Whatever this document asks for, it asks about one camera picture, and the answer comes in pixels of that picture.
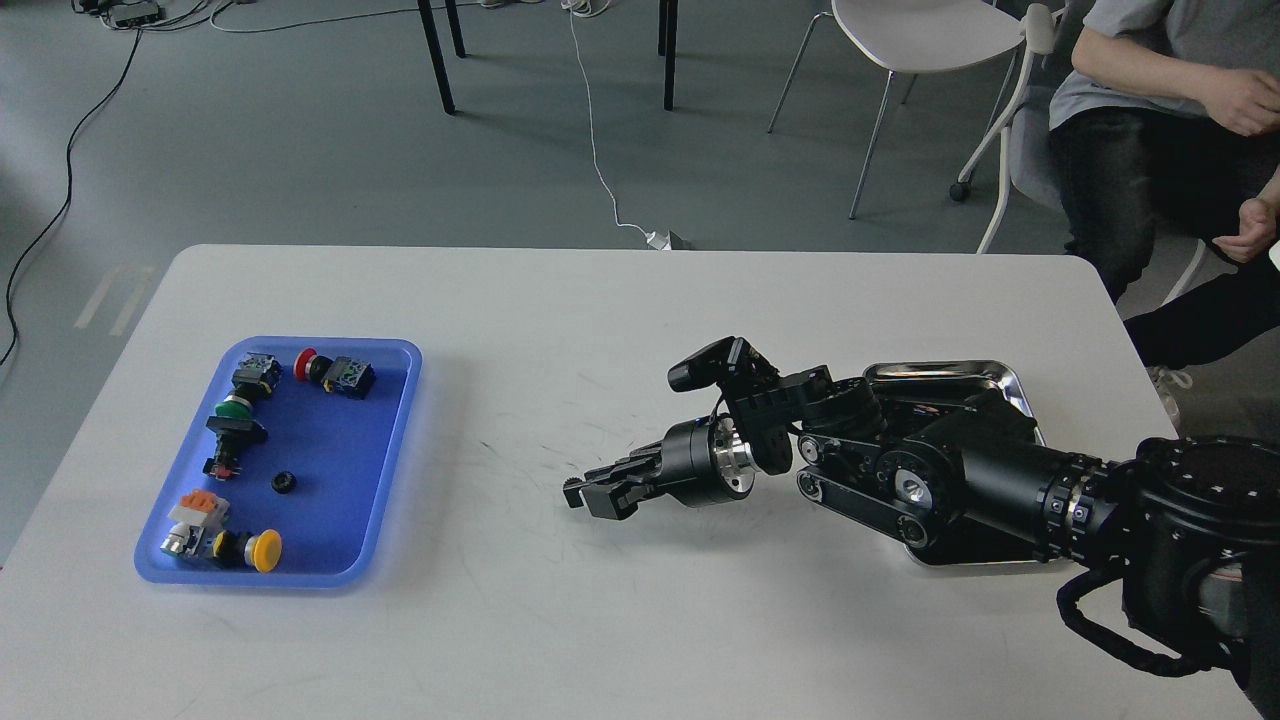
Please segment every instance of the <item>stainless steel tray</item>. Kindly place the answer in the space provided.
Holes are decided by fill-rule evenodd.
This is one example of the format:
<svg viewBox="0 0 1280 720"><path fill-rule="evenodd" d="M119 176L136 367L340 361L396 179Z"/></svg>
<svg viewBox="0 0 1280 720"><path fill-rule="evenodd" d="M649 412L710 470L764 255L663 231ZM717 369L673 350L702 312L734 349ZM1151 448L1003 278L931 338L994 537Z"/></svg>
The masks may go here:
<svg viewBox="0 0 1280 720"><path fill-rule="evenodd" d="M957 405L966 397L988 389L998 389L1010 405L1028 418L1036 418L1032 406L1023 392L1018 374L995 360L952 360L933 363L879 363L867 368L863 377L872 384L877 395L908 398L918 407L937 404L938 407ZM1033 430L1037 445L1044 445L1044 437L1037 427ZM916 552L906 548L909 556L918 564L931 569L952 568L968 571L996 571L1001 568L1032 568L1039 565L1030 556L1030 544L1025 541L1005 536L963 520L965 525L956 528L954 542L940 543L929 551Z"/></svg>
<svg viewBox="0 0 1280 720"><path fill-rule="evenodd" d="M954 400L963 400L984 389L998 389L1023 415L1036 418L1018 374L1009 365L996 360L878 363L867 368L863 377L877 391L899 383L910 383L914 392L936 391ZM1044 437L1038 427L1034 432L1036 443L1044 445Z"/></svg>

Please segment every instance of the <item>hand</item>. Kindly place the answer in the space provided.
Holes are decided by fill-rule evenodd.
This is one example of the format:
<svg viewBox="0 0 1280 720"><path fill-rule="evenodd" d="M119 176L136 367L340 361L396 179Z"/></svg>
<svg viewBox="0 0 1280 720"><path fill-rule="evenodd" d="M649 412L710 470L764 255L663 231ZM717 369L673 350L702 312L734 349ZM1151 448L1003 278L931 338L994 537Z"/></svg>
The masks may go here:
<svg viewBox="0 0 1280 720"><path fill-rule="evenodd" d="M1276 238L1276 211L1266 201L1251 197L1240 204L1240 234L1213 238L1213 245L1236 263L1257 258Z"/></svg>
<svg viewBox="0 0 1280 720"><path fill-rule="evenodd" d="M1215 68L1196 100L1226 129L1253 137L1280 129L1280 79L1262 70Z"/></svg>

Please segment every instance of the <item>man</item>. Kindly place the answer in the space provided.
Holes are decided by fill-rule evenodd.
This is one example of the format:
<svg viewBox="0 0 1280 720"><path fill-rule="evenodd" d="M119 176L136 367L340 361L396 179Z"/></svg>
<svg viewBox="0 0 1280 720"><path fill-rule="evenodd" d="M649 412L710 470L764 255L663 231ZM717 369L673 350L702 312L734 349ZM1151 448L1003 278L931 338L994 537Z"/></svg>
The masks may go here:
<svg viewBox="0 0 1280 720"><path fill-rule="evenodd" d="M1126 327L1148 366L1217 360L1280 324L1280 3L1098 0L1084 26L1050 109L1066 250L1115 300L1157 214L1211 238L1239 269Z"/></svg>

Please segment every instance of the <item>table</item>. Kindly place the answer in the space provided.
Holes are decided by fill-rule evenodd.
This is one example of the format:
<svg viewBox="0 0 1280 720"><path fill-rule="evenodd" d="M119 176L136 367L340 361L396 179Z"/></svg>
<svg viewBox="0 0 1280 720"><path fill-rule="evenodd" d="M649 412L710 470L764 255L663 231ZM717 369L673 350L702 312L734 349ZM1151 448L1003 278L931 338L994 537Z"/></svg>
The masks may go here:
<svg viewBox="0 0 1280 720"><path fill-rule="evenodd" d="M147 584L133 544L219 357L278 333L425 357L369 571L328 592ZM198 246L0 573L3 715L1253 717L1226 673L1149 678L1062 628L1074 569L927 570L788 477L623 523L568 509L567 477L710 410L666 370L726 334L836 377L1001 360L1064 450L1171 433L1071 258ZM1123 626L1117 594L1085 610Z"/></svg>
<svg viewBox="0 0 1280 720"><path fill-rule="evenodd" d="M664 59L662 109L671 110L676 100L676 24L680 0L658 0L658 55Z"/></svg>

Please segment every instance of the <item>black table leg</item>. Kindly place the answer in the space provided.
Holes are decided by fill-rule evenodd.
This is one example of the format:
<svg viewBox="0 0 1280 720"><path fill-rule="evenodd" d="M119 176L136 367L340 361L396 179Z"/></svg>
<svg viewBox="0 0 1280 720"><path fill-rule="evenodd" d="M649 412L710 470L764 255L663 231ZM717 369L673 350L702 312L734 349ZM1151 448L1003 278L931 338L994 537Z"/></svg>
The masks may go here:
<svg viewBox="0 0 1280 720"><path fill-rule="evenodd" d="M667 54L667 0L658 0L658 56Z"/></svg>
<svg viewBox="0 0 1280 720"><path fill-rule="evenodd" d="M678 0L662 1L667 4L667 23L663 31L663 40L667 41L666 47L663 47L663 54L667 56L667 77L663 83L662 109L671 110L676 95L676 14L680 3Z"/></svg>
<svg viewBox="0 0 1280 720"><path fill-rule="evenodd" d="M462 26L458 24L458 0L444 0L444 14L449 17L449 35L453 36L453 54L458 58L466 58L467 49L462 45Z"/></svg>
<svg viewBox="0 0 1280 720"><path fill-rule="evenodd" d="M444 105L444 113L452 115L454 113L453 92L449 91L449 76L444 72L444 56L440 54L440 37L435 35L435 18L431 17L430 0L417 0L417 14L422 17L426 49L431 53L431 69L435 70L435 85L440 88L440 104Z"/></svg>

